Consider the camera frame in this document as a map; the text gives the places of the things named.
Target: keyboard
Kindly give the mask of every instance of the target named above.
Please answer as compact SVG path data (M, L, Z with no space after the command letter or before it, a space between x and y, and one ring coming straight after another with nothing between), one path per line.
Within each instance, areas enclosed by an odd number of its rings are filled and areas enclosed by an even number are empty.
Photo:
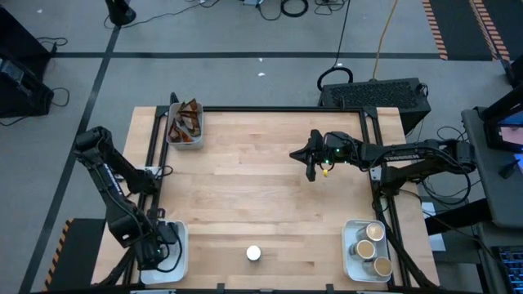
M507 267L505 283L515 294L523 294L523 246L496 247L502 263Z

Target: wooden tabletop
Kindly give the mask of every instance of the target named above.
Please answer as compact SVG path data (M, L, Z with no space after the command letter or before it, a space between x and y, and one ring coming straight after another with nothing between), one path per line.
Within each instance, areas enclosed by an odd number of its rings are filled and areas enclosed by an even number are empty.
M135 166L145 163L154 111L135 108L123 152ZM397 109L379 109L378 118L384 144L405 142ZM205 114L203 149L169 147L167 164L174 172L163 179L159 206L168 220L189 226L189 272L179 283L155 287L224 283L229 289L321 290L331 283L337 290L387 288L352 281L342 269L342 227L350 219L375 219L369 175L339 164L327 178L319 171L311 183L306 166L288 156L307 143L313 128L362 140L358 114L212 112ZM415 186L404 189L415 191ZM405 249L439 283L418 199L401 194L396 207ZM251 245L261 248L258 262L245 255ZM101 281L123 253L105 229L92 282Z

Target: computer monitor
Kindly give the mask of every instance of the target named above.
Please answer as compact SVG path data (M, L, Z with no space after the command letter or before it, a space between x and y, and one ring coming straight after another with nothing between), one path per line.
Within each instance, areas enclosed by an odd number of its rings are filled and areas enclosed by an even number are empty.
M523 84L481 112L487 145L523 153Z

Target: orange hazard stripe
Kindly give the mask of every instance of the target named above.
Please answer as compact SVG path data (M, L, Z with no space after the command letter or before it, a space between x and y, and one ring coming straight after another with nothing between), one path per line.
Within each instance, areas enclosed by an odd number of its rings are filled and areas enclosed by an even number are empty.
M432 36L434 36L434 42L436 43L436 48L440 53L440 58L442 60L448 60L449 55L447 53L447 48L441 37L440 27L438 26L437 20L434 17L434 11L432 11L430 0L422 0L423 7L425 9L425 15L428 19L428 24L431 27Z
M67 235L67 232L69 232L69 227L73 223L73 219L69 219L65 222L64 228L62 230L62 234L60 235L60 239L58 240L58 245L56 246L55 254L52 257L51 266L49 267L49 270L47 271L46 280L43 285L43 291L47 292L49 291L49 287L51 286L52 282L52 276L55 273L56 266L58 265L58 260L60 259L60 254L62 252L62 248L64 247L65 243L65 237Z
M472 10L474 11L474 14L476 15L476 20L480 26L481 32L483 33L483 37L489 46L492 59L497 60L498 53L503 59L509 58L508 51L506 51L506 47L504 46L501 37L499 37L496 25L490 18L489 12L486 10L483 0L469 0L469 3Z

